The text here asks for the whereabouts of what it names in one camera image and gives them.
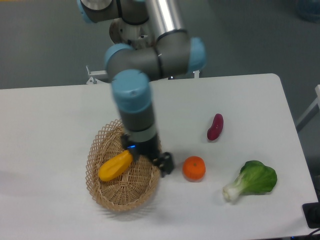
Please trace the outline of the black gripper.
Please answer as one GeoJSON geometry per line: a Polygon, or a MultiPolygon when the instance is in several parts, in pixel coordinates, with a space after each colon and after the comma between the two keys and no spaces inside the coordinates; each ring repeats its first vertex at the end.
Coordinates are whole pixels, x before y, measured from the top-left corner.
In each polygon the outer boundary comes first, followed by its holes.
{"type": "Polygon", "coordinates": [[[173,156],[170,152],[161,153],[160,140],[156,133],[151,139],[143,142],[136,142],[130,139],[130,135],[123,133],[120,142],[124,150],[128,150],[133,156],[133,161],[137,162],[139,156],[146,157],[154,166],[160,170],[160,175],[164,178],[170,175],[175,169],[173,156]]]}

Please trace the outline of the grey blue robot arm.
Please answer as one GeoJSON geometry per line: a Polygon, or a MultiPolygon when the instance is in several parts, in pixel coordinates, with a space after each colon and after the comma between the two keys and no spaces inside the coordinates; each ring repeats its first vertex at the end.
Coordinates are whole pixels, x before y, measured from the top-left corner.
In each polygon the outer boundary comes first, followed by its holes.
{"type": "Polygon", "coordinates": [[[104,68],[124,128],[124,152],[104,163],[98,177],[115,179],[140,156],[162,175],[170,174],[175,165],[172,155],[159,148],[150,82],[203,69],[204,43],[189,37],[175,0],[79,0],[77,5],[88,23],[117,19],[132,27],[150,24],[153,40],[144,47],[115,43],[105,53],[104,68]]]}

